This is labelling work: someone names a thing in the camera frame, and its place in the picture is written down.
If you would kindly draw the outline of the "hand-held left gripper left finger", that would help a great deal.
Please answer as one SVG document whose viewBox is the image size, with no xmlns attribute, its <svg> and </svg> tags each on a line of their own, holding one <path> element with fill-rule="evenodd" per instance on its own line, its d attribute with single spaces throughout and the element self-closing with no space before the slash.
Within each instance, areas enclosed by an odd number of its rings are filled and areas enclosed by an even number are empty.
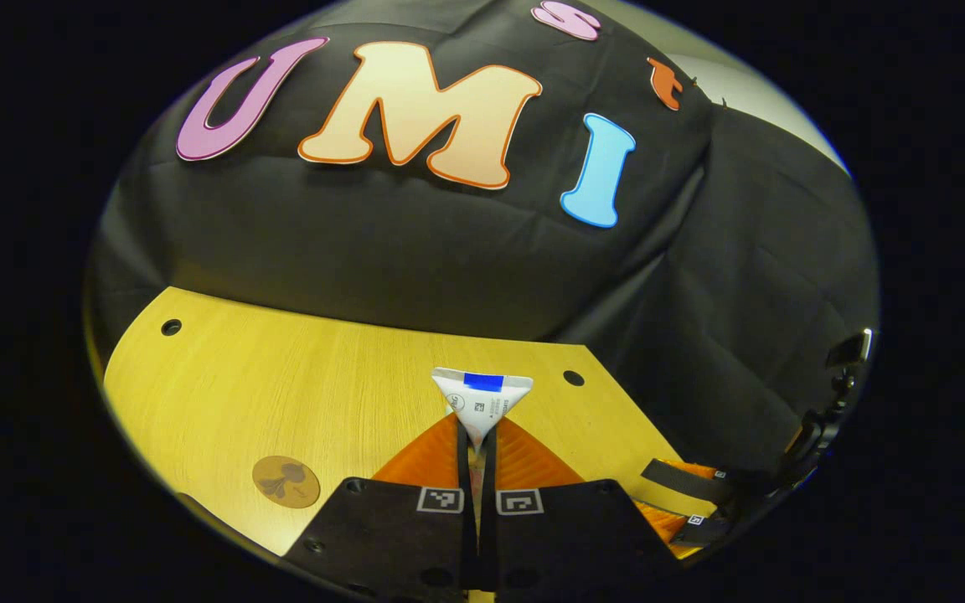
<svg viewBox="0 0 965 603">
<path fill-rule="evenodd" d="M 372 477 L 345 477 L 282 568 L 353 602 L 463 602 L 477 529 L 466 431 L 438 420 Z"/>
</svg>

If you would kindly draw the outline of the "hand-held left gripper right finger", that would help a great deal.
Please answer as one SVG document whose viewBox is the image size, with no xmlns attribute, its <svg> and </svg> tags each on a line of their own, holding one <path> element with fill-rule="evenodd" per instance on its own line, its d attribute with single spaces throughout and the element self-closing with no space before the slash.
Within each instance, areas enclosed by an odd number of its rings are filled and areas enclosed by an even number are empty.
<svg viewBox="0 0 965 603">
<path fill-rule="evenodd" d="M 658 600 L 681 561 L 612 478 L 509 487 L 509 419 L 483 449 L 482 583 L 498 600 Z"/>
</svg>

